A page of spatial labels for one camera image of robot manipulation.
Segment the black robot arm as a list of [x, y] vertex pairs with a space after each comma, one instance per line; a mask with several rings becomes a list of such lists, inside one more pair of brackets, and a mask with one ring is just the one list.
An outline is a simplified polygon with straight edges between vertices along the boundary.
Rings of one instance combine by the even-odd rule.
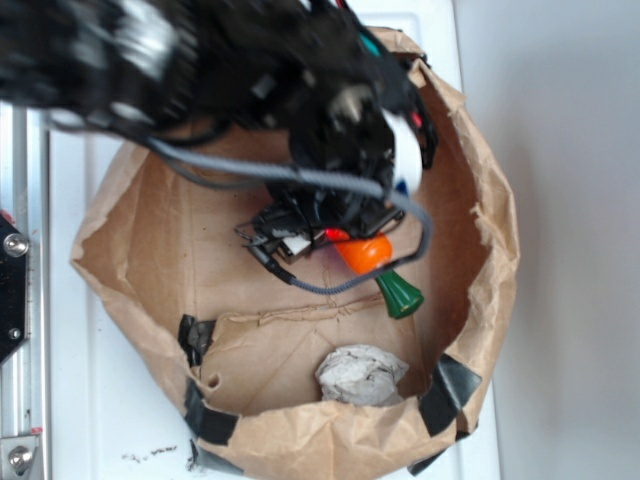
[[369, 240], [412, 216], [438, 145], [392, 54], [342, 1], [5, 1], [1, 97], [68, 129], [133, 141], [185, 172], [263, 184], [236, 226], [276, 270], [277, 250], [343, 232]]

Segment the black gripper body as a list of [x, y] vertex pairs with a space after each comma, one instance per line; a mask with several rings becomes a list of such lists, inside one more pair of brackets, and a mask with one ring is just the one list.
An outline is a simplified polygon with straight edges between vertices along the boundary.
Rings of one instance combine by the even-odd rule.
[[338, 35], [278, 31], [238, 46], [246, 86], [234, 110], [238, 148], [249, 158], [339, 175], [344, 186], [274, 178], [272, 203], [253, 219], [247, 247], [269, 271], [293, 241], [316, 248], [325, 235], [345, 246], [376, 237], [402, 210], [365, 194], [357, 179], [403, 195], [420, 185], [438, 137], [404, 66], [365, 29]]

